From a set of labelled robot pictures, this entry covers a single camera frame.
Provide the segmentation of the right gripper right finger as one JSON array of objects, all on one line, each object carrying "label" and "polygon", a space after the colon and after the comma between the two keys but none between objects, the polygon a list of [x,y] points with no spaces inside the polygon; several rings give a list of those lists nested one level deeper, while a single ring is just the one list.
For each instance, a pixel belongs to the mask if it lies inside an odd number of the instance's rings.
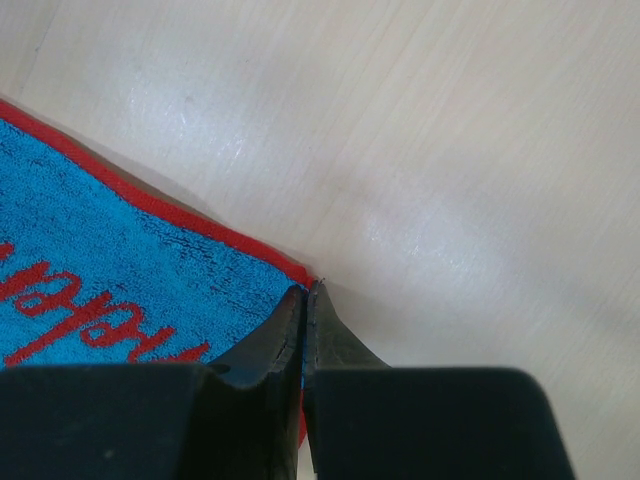
[{"label": "right gripper right finger", "polygon": [[571,479],[544,390],[501,367],[391,367],[315,283],[303,410],[321,479]]}]

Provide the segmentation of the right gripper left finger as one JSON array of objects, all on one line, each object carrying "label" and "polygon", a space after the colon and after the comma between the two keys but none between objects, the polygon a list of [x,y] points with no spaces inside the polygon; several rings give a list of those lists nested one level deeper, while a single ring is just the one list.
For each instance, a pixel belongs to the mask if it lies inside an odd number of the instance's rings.
[{"label": "right gripper left finger", "polygon": [[19,367],[1,376],[5,479],[293,479],[305,296],[208,364]]}]

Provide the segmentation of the turquoise red patterned towel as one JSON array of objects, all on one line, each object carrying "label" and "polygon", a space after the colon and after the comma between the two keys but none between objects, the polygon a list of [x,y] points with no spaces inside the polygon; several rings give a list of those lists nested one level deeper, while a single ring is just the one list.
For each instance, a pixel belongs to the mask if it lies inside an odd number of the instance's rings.
[{"label": "turquoise red patterned towel", "polygon": [[1,364],[209,363],[312,276],[1,106]]}]

